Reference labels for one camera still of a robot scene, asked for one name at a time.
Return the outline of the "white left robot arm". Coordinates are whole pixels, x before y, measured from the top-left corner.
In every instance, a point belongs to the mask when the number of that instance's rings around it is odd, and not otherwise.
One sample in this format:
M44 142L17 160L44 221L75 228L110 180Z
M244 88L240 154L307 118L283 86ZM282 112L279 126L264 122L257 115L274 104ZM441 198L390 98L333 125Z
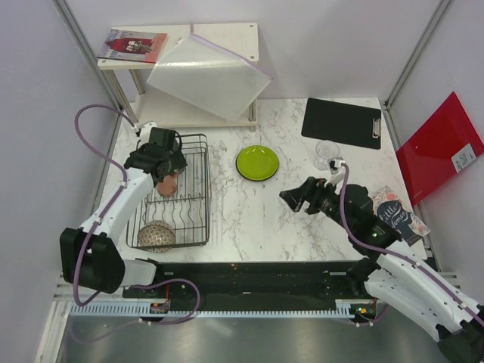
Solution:
M187 166L177 131L148 124L141 135L146 142L132 151L124 164L113 163L121 179L108 199L78 228L66 228L61 233L62 272L64 280L72 284L75 297L81 287L99 294L139 286L149 297L158 297L166 289L166 279L156 273L152 262L123 259L117 247L141 201L159 183Z

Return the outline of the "pink floral mug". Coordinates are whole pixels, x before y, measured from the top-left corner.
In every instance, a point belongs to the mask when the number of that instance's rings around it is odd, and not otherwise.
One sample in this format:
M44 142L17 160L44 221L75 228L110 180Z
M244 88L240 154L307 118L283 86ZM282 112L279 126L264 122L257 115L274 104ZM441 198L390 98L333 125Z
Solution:
M159 181L155 187L157 193L162 197L170 197L177 192L178 175L167 175L162 181Z

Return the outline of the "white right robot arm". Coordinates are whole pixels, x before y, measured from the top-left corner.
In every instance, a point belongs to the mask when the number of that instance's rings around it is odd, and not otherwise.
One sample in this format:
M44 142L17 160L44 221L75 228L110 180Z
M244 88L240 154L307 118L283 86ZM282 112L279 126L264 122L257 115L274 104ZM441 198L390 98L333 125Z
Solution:
M363 256L347 271L352 296L368 294L401 312L436 341L450 362L483 360L482 304L447 282L374 215L367 188L347 185L340 195L325 179L309 177L279 196L293 212L307 203L307 214L323 213L345 229Z

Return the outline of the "clear glass cup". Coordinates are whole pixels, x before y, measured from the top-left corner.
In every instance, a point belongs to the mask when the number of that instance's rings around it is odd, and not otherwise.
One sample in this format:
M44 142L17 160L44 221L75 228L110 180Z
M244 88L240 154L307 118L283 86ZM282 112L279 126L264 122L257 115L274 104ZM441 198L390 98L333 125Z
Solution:
M329 140L319 141L315 146L315 167L318 170L329 170L329 162L340 155L339 146Z

